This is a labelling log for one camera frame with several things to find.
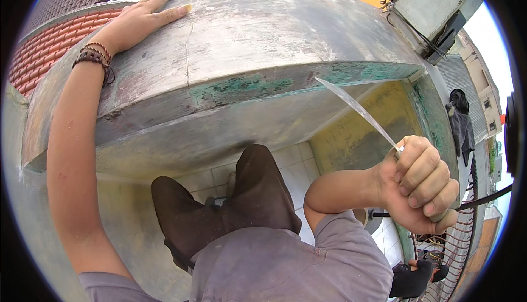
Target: fingernail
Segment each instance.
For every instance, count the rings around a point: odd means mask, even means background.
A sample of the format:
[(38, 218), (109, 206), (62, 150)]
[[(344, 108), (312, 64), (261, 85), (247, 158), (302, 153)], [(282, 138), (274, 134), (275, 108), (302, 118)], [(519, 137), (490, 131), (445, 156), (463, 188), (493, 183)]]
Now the fingernail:
[(185, 15), (192, 10), (192, 4), (186, 4), (178, 8), (179, 15)]
[(395, 172), (395, 182), (399, 183), (402, 178), (403, 178), (403, 173)]
[(424, 212), (425, 212), (425, 215), (430, 215), (433, 211), (434, 211), (434, 205), (433, 204), (428, 204), (424, 207)]
[(415, 208), (417, 206), (417, 198), (415, 197), (410, 197), (408, 199), (408, 203), (410, 204), (410, 206), (412, 206), (413, 208)]
[(409, 193), (408, 193), (408, 189), (406, 189), (404, 186), (400, 186), (399, 187), (399, 191), (400, 193), (403, 195), (403, 196), (408, 196)]

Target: black cloth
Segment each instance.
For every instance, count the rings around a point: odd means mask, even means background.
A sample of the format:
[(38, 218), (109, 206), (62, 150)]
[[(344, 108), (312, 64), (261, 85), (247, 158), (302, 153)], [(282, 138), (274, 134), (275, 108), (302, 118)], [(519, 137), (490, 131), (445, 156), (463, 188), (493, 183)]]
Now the black cloth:
[(417, 270), (411, 271), (410, 266), (400, 264), (393, 269), (394, 279), (390, 298), (403, 299), (418, 297), (425, 292), (426, 285), (431, 278), (432, 264), (428, 261), (417, 261)]
[(458, 157), (463, 155), (465, 167), (469, 165), (469, 154), (474, 151), (474, 129), (469, 117), (469, 102), (466, 100), (465, 93), (456, 88), (450, 93), (450, 103), (446, 106), (448, 120), (454, 137), (456, 154)]

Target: wrist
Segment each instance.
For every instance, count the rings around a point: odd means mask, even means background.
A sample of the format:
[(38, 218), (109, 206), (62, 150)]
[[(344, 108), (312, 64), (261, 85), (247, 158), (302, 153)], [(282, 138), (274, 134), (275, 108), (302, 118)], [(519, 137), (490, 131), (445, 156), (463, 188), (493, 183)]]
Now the wrist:
[(379, 165), (380, 164), (378, 163), (374, 167), (366, 170), (368, 171), (368, 181), (370, 183), (369, 191), (371, 191), (371, 194), (374, 197), (374, 206), (386, 209), (387, 202), (380, 184)]
[[(93, 36), (93, 38), (90, 39), (89, 42), (98, 42), (102, 44), (106, 48), (106, 50), (108, 51), (108, 53), (110, 54), (112, 58), (114, 57), (115, 54), (118, 53), (117, 48), (115, 48), (112, 42), (110, 42), (107, 38), (103, 38), (102, 36), (99, 36), (98, 34)], [(93, 45), (90, 45), (90, 47), (96, 48), (100, 50), (101, 52), (103, 52), (103, 54), (106, 55), (106, 52), (104, 51), (104, 49), (100, 47), (99, 45), (93, 44)]]

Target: wire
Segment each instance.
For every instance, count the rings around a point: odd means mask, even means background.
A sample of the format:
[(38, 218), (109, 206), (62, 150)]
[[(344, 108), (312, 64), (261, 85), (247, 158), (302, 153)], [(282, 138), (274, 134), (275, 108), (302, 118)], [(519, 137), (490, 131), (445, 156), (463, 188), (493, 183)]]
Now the wire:
[(443, 50), (439, 49), (436, 45), (434, 45), (425, 35), (420, 33), (418, 31), (418, 29), (416, 29), (414, 26), (412, 26), (412, 24), (410, 22), (408, 22), (408, 20), (406, 20), (406, 18), (399, 12), (399, 10), (394, 8), (393, 3), (389, 4), (386, 9), (390, 13), (393, 11), (393, 13), (395, 13), (395, 15), (397, 15), (403, 22), (408, 24), (408, 26), (410, 28), (412, 28), (428, 44), (428, 46), (430, 46), (440, 57), (442, 57), (444, 59), (444, 56), (446, 56), (446, 53)]
[[(472, 200), (471, 202), (467, 202), (466, 204), (463, 204), (460, 207), (456, 208), (456, 211), (465, 210), (467, 208), (477, 207), (479, 205), (486, 204), (489, 201), (500, 198), (502, 195), (511, 192), (511, 190), (512, 190), (512, 184), (510, 184), (506, 188), (501, 189), (497, 193), (492, 193), (486, 197)], [(385, 212), (373, 212), (372, 217), (390, 217), (390, 214), (385, 213)]]
[(512, 184), (510, 184), (506, 188), (501, 189), (497, 193), (492, 193), (492, 194), (490, 194), (490, 195), (488, 195), (486, 197), (483, 197), (483, 198), (480, 198), (480, 199), (476, 199), (476, 200), (473, 200), (471, 202), (467, 202), (466, 204), (461, 205), (459, 208), (456, 208), (456, 211), (465, 210), (467, 208), (472, 208), (472, 207), (479, 206), (481, 204), (485, 204), (485, 203), (487, 203), (489, 201), (492, 201), (492, 200), (495, 200), (495, 199), (501, 197), (502, 195), (504, 195), (506, 193), (511, 192), (511, 190), (512, 190)]

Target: right hand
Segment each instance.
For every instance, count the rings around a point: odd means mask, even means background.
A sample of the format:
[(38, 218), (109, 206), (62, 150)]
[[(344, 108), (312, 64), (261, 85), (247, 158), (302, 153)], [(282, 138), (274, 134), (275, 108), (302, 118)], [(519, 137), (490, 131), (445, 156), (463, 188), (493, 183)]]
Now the right hand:
[(447, 164), (438, 150), (419, 136), (405, 136), (399, 161), (392, 149), (377, 165), (380, 198), (390, 216), (412, 233), (440, 235), (453, 226), (458, 214), (450, 209), (439, 222), (430, 217), (442, 213), (456, 200), (459, 183), (450, 178)]
[(121, 15), (105, 25), (90, 42), (100, 42), (111, 56), (134, 47), (165, 24), (187, 15), (192, 5), (169, 8), (155, 13), (169, 0), (140, 0), (132, 6), (124, 7)]

